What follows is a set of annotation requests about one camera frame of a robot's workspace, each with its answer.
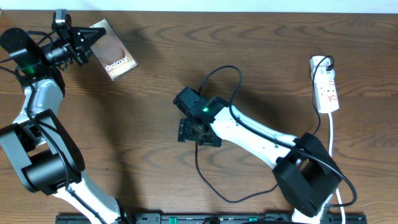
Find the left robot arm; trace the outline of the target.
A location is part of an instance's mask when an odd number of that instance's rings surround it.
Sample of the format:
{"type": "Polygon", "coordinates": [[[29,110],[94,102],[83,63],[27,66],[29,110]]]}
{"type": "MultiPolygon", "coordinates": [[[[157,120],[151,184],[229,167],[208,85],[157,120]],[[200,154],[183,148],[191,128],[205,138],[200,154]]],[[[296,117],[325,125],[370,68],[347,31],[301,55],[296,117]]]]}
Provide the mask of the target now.
{"type": "Polygon", "coordinates": [[[28,191],[63,199],[92,223],[134,223],[90,179],[79,148],[58,119],[65,96],[61,72],[70,63],[87,63],[91,46],[106,30],[54,22],[52,31],[57,39],[41,32],[38,42],[31,31],[17,27],[1,35],[1,47],[15,61],[13,74],[25,95],[18,117],[1,129],[1,147],[28,191]]]}

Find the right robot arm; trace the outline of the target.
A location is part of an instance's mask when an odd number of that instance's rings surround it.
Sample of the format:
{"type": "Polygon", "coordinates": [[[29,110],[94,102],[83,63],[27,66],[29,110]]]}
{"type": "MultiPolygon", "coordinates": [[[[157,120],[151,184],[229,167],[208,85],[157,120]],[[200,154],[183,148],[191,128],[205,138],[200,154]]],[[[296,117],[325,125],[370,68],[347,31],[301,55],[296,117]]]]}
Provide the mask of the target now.
{"type": "Polygon", "coordinates": [[[185,115],[178,141],[220,147],[229,141],[260,158],[294,208],[292,221],[323,223],[326,206],[342,181],[341,171],[317,137],[280,133],[242,114],[228,101],[206,100],[189,87],[173,100],[185,115]]]}

